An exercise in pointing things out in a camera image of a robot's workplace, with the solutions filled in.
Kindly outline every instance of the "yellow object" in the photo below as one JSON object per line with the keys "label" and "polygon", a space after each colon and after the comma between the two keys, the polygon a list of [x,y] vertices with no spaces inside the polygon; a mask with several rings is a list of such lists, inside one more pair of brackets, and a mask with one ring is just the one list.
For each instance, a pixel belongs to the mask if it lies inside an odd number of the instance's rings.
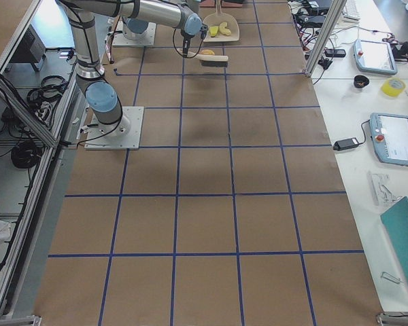
{"label": "yellow object", "polygon": [[210,26],[210,36],[215,37],[218,34],[219,26]]}
{"label": "yellow object", "polygon": [[214,56],[215,52],[213,50],[210,50],[210,49],[204,49],[204,50],[201,50],[199,52],[199,54],[204,54],[206,56]]}
{"label": "yellow object", "polygon": [[381,90],[388,96],[396,97],[405,89],[403,80],[395,77],[388,78],[381,87]]}
{"label": "yellow object", "polygon": [[231,35],[231,31],[227,28],[228,23],[227,22],[221,22],[219,24],[219,31],[221,34],[226,35],[226,36],[230,36]]}

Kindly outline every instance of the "grid square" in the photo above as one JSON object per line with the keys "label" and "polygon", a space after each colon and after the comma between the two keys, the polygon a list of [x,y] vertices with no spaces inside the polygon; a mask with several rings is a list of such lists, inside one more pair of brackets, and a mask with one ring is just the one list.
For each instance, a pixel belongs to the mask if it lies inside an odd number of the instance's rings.
{"label": "grid square", "polygon": [[181,194],[231,194],[228,149],[182,149]]}
{"label": "grid square", "polygon": [[292,13],[286,3],[256,3],[258,21],[292,22]]}
{"label": "grid square", "polygon": [[183,58],[172,48],[145,48],[142,73],[182,73]]}
{"label": "grid square", "polygon": [[242,256],[241,275],[246,325],[313,325],[298,255]]}
{"label": "grid square", "polygon": [[103,325],[169,325],[171,275],[171,257],[113,258]]}
{"label": "grid square", "polygon": [[118,73],[138,74],[141,69],[143,48],[114,48],[114,64],[108,64],[107,56],[103,57],[104,68],[106,71]]}
{"label": "grid square", "polygon": [[79,148],[75,155],[67,194],[119,194],[125,153],[103,151],[103,159],[100,160],[99,151]]}
{"label": "grid square", "polygon": [[141,146],[177,146],[180,109],[146,109]]}
{"label": "grid square", "polygon": [[179,107],[182,76],[141,76],[136,105],[143,107]]}
{"label": "grid square", "polygon": [[330,147],[285,148],[293,192],[342,192],[339,167]]}
{"label": "grid square", "polygon": [[303,250],[362,249],[345,194],[293,197]]}
{"label": "grid square", "polygon": [[287,192],[279,148],[233,149],[236,193]]}
{"label": "grid square", "polygon": [[271,107],[271,93],[266,76],[227,77],[229,107]]}
{"label": "grid square", "polygon": [[293,23],[260,24],[264,46],[301,46]]}
{"label": "grid square", "polygon": [[175,198],[124,197],[116,231],[116,253],[171,253]]}
{"label": "grid square", "polygon": [[[227,48],[225,55],[229,57],[227,73],[266,73],[261,48]],[[245,58],[251,58],[251,60],[245,64]]]}
{"label": "grid square", "polygon": [[177,252],[236,251],[233,198],[181,197],[178,204]]}
{"label": "grid square", "polygon": [[277,107],[318,107],[313,83],[304,75],[271,76],[273,100]]}
{"label": "grid square", "polygon": [[117,208],[117,198],[65,198],[50,253],[109,253]]}
{"label": "grid square", "polygon": [[302,73],[307,61],[300,47],[265,48],[270,73]]}
{"label": "grid square", "polygon": [[182,146],[228,146],[225,109],[183,109]]}
{"label": "grid square", "polygon": [[33,313],[46,325],[97,325],[107,263],[104,257],[47,259]]}
{"label": "grid square", "polygon": [[178,257],[174,325],[240,324],[236,257]]}
{"label": "grid square", "polygon": [[277,116],[284,145],[330,144],[320,108],[278,109]]}
{"label": "grid square", "polygon": [[288,196],[236,196],[236,208],[241,252],[299,250]]}
{"label": "grid square", "polygon": [[135,101],[137,76],[117,76],[113,71],[106,69],[105,78],[118,93],[122,105],[133,105]]}
{"label": "grid square", "polygon": [[226,107],[223,75],[186,76],[183,107]]}
{"label": "grid square", "polygon": [[236,21],[238,23],[243,23],[243,22],[255,22],[257,23],[257,18],[256,18],[256,12],[254,10],[254,4],[253,3],[247,3],[244,2],[242,7],[238,8],[227,8],[225,7],[222,10],[225,14],[232,15],[236,17]]}
{"label": "grid square", "polygon": [[261,46],[257,24],[239,24],[239,41],[230,42],[233,46]]}
{"label": "grid square", "polygon": [[233,146],[279,145],[273,109],[230,109]]}
{"label": "grid square", "polygon": [[362,253],[306,255],[318,325],[375,326],[381,306]]}
{"label": "grid square", "polygon": [[125,194],[175,194],[177,149],[141,148],[130,153]]}

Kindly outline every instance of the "electronic device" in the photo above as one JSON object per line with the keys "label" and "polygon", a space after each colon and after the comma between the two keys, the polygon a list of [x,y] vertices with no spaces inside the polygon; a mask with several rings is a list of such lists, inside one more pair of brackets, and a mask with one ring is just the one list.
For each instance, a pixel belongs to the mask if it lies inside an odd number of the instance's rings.
{"label": "electronic device", "polygon": [[42,43],[35,29],[30,25],[18,44],[11,63],[39,63],[46,53],[46,47]]}
{"label": "electronic device", "polygon": [[346,51],[345,49],[325,49],[325,56],[328,58],[344,58]]}
{"label": "electronic device", "polygon": [[347,0],[345,7],[341,13],[342,21],[344,22],[358,22],[361,19],[360,13],[356,7],[355,0]]}
{"label": "electronic device", "polygon": [[304,8],[307,10],[310,16],[321,16],[328,13],[329,8],[333,0],[302,0]]}
{"label": "electronic device", "polygon": [[295,16],[296,22],[301,25],[303,29],[320,28],[324,24],[325,16]]}
{"label": "electronic device", "polygon": [[357,39],[354,58],[360,71],[396,75],[397,66],[389,43]]}
{"label": "electronic device", "polygon": [[370,128],[379,161],[408,166],[408,115],[372,113]]}

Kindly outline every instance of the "black power supply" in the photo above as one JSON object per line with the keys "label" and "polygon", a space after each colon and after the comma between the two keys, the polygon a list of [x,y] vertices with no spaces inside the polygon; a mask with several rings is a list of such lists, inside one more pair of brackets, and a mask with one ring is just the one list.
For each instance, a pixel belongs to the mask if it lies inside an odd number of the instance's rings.
{"label": "black power supply", "polygon": [[335,151],[344,151],[346,149],[357,148],[359,145],[361,144],[357,140],[357,138],[348,138],[342,139],[341,141],[336,141],[334,143],[333,149]]}

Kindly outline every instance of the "brown paper floor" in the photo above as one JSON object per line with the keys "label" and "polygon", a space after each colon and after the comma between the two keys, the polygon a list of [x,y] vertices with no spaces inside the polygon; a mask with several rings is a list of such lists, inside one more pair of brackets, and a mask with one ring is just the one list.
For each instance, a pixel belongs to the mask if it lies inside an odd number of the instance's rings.
{"label": "brown paper floor", "polygon": [[211,45],[227,69],[184,62],[162,26],[155,48],[114,49],[108,80],[146,107],[141,148],[78,149],[35,307],[46,325],[376,325],[288,6],[224,11],[241,30]]}

